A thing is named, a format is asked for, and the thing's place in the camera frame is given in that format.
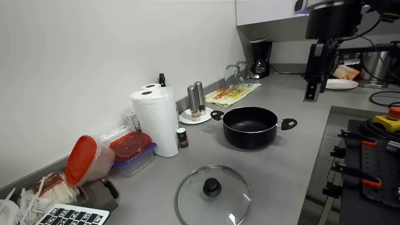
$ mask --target pot lid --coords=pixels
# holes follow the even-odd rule
[[[179,184],[174,212],[187,225],[238,225],[251,204],[246,182],[233,169],[222,166],[203,167]]]

